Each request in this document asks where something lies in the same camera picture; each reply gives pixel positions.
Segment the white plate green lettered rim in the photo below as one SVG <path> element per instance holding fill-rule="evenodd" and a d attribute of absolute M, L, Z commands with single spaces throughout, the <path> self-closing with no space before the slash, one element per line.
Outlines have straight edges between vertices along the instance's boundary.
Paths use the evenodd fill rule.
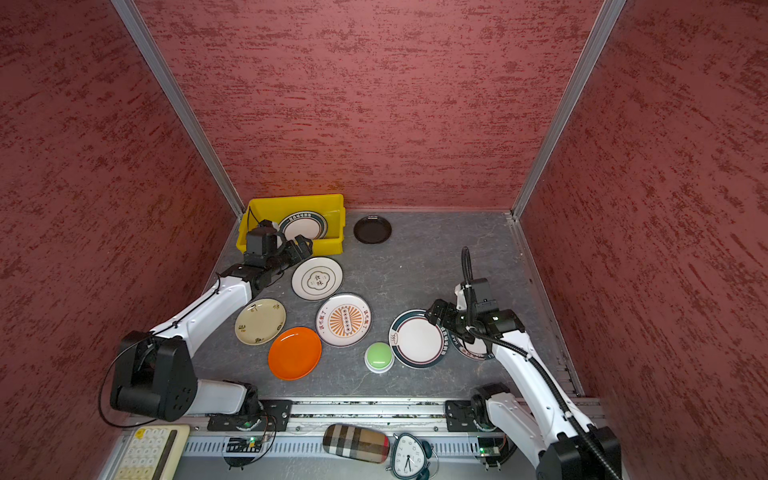
<path fill-rule="evenodd" d="M 482 362 L 495 358 L 492 350 L 488 348 L 486 343 L 470 332 L 464 332 L 459 335 L 448 330 L 448 336 L 452 345 L 467 359 Z"/>

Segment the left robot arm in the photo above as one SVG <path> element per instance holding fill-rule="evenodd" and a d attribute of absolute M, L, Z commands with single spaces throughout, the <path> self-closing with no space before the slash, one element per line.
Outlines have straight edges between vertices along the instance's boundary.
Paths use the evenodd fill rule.
<path fill-rule="evenodd" d="M 230 416 L 248 422 L 261 415 L 256 388 L 248 383 L 200 379 L 193 357 L 232 314 L 247 306 L 273 278 L 309 259 L 313 241 L 299 235 L 258 233 L 243 262 L 217 276 L 214 285 L 169 320 L 120 342 L 108 371 L 109 405 L 132 415 L 166 422 L 184 416 Z"/>

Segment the white plate dark green rim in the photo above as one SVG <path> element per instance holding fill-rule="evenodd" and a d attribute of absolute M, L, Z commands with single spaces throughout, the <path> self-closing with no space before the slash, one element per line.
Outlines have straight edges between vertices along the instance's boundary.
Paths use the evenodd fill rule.
<path fill-rule="evenodd" d="M 402 312 L 392 322 L 388 343 L 395 358 L 412 369 L 427 369 L 440 363 L 449 348 L 448 333 L 430 323 L 426 311 Z"/>

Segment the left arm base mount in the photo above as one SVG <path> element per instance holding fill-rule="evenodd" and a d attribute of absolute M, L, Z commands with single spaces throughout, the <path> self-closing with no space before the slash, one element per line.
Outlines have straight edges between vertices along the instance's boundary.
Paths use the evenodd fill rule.
<path fill-rule="evenodd" d="M 256 413 L 209 416 L 207 430 L 235 433 L 284 432 L 287 429 L 292 406 L 291 400 L 260 400 Z"/>

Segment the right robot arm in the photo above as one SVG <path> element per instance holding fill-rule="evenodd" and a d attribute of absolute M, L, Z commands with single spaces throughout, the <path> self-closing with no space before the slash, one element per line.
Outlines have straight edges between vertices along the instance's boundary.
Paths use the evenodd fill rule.
<path fill-rule="evenodd" d="M 460 311 L 437 300 L 426 318 L 462 339 L 489 346 L 510 375 L 529 411 L 514 395 L 499 392 L 485 400 L 485 415 L 525 455 L 538 479 L 623 477 L 618 438 L 610 428 L 598 428 L 564 393 L 513 311 Z"/>

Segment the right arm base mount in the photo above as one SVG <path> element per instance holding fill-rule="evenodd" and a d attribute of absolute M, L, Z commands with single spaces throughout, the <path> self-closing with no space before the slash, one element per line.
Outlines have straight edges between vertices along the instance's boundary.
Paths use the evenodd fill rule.
<path fill-rule="evenodd" d="M 480 422 L 470 400 L 447 400 L 444 403 L 447 430 L 453 433 L 496 432 L 497 428 Z"/>

